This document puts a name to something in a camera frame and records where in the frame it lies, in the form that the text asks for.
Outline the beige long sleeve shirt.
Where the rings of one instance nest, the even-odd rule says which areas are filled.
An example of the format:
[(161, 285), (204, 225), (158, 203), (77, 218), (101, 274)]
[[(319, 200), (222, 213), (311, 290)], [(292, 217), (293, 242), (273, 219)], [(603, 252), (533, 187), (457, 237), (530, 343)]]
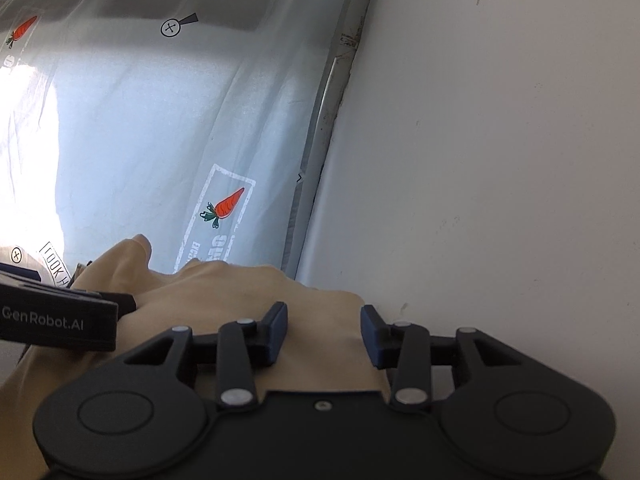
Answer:
[[(287, 278), (272, 266), (189, 261), (175, 274), (150, 270), (152, 247), (143, 235), (126, 238), (88, 265), (77, 289), (126, 292), (137, 309), (118, 323), (116, 351), (124, 353), (177, 325), (215, 333), (239, 318), (261, 318), (278, 301), (288, 306), (288, 333), (277, 363), (258, 373), (260, 394), (282, 391), (390, 392), (360, 335), (363, 300)], [(48, 471), (32, 419), (53, 391), (110, 359), (107, 353), (30, 348), (1, 385), (1, 475), (40, 479)]]

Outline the clear plastic storage bag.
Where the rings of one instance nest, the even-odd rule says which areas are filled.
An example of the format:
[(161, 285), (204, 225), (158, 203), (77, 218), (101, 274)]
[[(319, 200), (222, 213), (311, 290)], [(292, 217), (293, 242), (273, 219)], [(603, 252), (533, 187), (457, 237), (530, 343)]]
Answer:
[(1, 249), (294, 275), (370, 0), (1, 0)]

